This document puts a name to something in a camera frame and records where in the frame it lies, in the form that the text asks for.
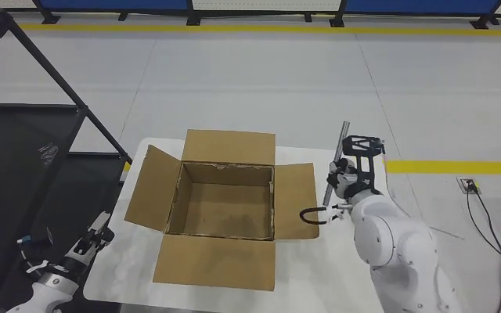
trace open cardboard box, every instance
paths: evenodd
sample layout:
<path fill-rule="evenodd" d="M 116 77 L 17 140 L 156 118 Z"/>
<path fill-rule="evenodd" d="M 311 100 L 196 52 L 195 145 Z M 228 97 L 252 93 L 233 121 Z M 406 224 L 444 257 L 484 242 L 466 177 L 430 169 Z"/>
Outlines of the open cardboard box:
<path fill-rule="evenodd" d="M 275 165 L 275 135 L 188 130 L 148 147 L 125 220 L 164 233 L 154 282 L 273 290 L 276 239 L 312 239 L 313 164 Z"/>

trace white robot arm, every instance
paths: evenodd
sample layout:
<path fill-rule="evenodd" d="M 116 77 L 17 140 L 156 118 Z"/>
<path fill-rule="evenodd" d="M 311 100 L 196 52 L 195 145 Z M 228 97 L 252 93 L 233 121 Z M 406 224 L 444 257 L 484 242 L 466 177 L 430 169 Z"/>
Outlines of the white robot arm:
<path fill-rule="evenodd" d="M 56 306 L 73 299 L 80 278 L 85 274 L 87 267 L 96 254 L 113 240 L 114 234 L 106 226 L 110 216 L 109 213 L 102 212 L 87 229 L 85 235 L 71 247 L 60 264 L 44 261 L 28 269 L 28 273 L 40 271 L 44 274 L 31 286 L 33 289 L 31 299 L 15 306 L 7 313 L 60 312 L 56 310 Z M 18 243 L 25 244 L 29 240 L 31 237 L 26 236 L 18 240 Z"/>
<path fill-rule="evenodd" d="M 384 311 L 461 312 L 455 289 L 438 264 L 430 228 L 408 217 L 390 197 L 374 188 L 372 157 L 384 152 L 382 142 L 349 136 L 343 140 L 343 151 L 357 156 L 357 167 L 347 159 L 333 162 L 327 181 L 336 195 L 346 200 L 342 207 L 350 213 L 355 226 L 356 250 L 370 265 L 370 276 Z M 360 157 L 369 158 L 369 172 L 359 170 Z"/>

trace gray floor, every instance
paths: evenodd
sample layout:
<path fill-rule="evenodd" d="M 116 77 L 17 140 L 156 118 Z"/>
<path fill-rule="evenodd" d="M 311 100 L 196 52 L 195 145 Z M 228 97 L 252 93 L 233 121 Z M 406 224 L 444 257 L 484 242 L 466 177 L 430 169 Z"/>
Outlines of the gray floor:
<path fill-rule="evenodd" d="M 106 22 L 99 16 L 93 20 Z M 141 17 L 128 23 L 153 22 Z M 366 27 L 369 22 L 347 23 Z M 393 24 L 377 21 L 378 27 Z M 469 27 L 462 20 L 405 23 L 423 25 Z M 341 123 L 348 120 L 350 133 L 385 139 L 393 160 L 497 161 L 501 156 L 499 38 L 29 35 L 131 155 L 145 137 L 183 139 L 188 128 L 273 132 L 280 146 L 334 149 Z M 4 103 L 70 102 L 14 38 L 0 41 L 0 55 Z M 73 149 L 113 151 L 90 123 Z M 501 177 L 474 177 L 501 227 Z M 494 312 L 501 297 L 499 255 L 470 223 L 456 175 L 393 174 L 389 183 L 412 216 L 462 237 L 436 233 L 441 262 L 458 286 L 464 311 Z M 475 200 L 472 209 L 487 231 Z"/>

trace white table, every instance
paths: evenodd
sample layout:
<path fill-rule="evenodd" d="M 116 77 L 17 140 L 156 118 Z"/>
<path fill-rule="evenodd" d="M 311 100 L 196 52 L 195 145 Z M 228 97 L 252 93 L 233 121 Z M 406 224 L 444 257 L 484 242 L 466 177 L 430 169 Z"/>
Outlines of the white table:
<path fill-rule="evenodd" d="M 273 292 L 153 283 L 162 233 L 124 221 L 148 145 L 181 158 L 184 141 L 141 141 L 110 220 L 114 241 L 97 255 L 85 284 L 86 298 L 220 313 L 383 312 L 369 267 L 356 253 L 350 218 L 320 227 L 318 239 L 277 242 Z M 277 147 L 276 163 L 313 162 L 321 203 L 333 155 L 332 150 Z M 375 164 L 376 188 L 386 192 L 381 158 Z M 331 202 L 340 200 L 333 195 Z"/>

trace yellow floor line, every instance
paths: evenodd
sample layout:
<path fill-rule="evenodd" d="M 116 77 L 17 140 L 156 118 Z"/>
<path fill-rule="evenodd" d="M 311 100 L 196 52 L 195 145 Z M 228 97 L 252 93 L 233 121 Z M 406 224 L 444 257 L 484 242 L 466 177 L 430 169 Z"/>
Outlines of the yellow floor line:
<path fill-rule="evenodd" d="M 124 171 L 131 168 L 125 164 Z M 501 174 L 501 162 L 389 160 L 390 174 Z"/>
<path fill-rule="evenodd" d="M 382 27 L 311 27 L 265 25 L 87 25 L 87 24 L 21 24 L 25 31 L 96 31 L 96 32 L 279 32 L 303 34 L 404 34 L 441 36 L 501 36 L 501 30 L 382 28 Z"/>

